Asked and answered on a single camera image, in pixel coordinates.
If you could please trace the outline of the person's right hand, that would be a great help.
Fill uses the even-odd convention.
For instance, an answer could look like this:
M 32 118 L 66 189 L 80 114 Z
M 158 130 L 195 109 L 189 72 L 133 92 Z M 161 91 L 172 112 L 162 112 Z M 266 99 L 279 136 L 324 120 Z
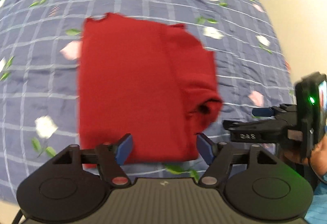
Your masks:
M 327 152 L 326 152 L 326 134 L 322 137 L 321 141 L 315 145 L 310 161 L 307 158 L 301 158 L 297 150 L 283 150 L 280 154 L 280 159 L 284 162 L 293 162 L 308 166 L 311 164 L 314 171 L 323 176 L 327 171 Z

